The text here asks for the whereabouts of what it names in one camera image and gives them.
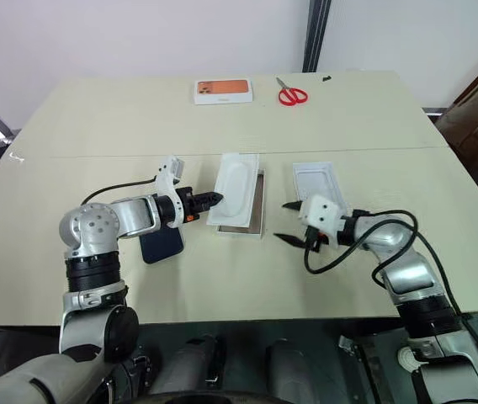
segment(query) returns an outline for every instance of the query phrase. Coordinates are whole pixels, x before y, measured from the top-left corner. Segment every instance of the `smartphone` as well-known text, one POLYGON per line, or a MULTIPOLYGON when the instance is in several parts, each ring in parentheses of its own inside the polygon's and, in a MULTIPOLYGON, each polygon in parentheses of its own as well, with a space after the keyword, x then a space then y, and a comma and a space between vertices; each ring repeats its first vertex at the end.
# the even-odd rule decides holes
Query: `smartphone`
POLYGON ((198 94, 248 93, 247 80, 214 80, 198 82, 198 94))
POLYGON ((163 225, 161 230, 140 238, 141 256, 145 263, 157 263, 183 251, 183 238, 179 229, 163 225))

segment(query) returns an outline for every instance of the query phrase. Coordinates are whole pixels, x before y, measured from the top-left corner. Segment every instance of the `robotic arm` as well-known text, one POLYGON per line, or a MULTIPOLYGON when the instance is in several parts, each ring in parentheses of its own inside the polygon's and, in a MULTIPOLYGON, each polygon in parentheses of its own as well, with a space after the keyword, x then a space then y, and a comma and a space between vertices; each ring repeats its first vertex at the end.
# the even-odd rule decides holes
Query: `robotic arm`
POLYGON ((63 295, 59 354, 32 359, 0 377, 0 402, 86 402, 135 348, 138 318, 125 302, 118 239, 199 219, 222 195, 175 189, 183 162, 168 157, 156 176, 157 195, 88 203, 60 223, 68 292, 63 295))
MULTIPOLYGON (((350 246, 378 223, 397 219, 356 211, 349 217, 329 199, 313 195, 300 207, 299 219, 350 246)), ((373 231, 360 246, 381 263, 400 251, 412 232, 398 223, 373 231)), ((412 247, 381 271, 383 285, 400 313, 417 360, 428 364, 412 375, 419 402, 478 402, 478 348, 464 329, 427 259, 412 247)))

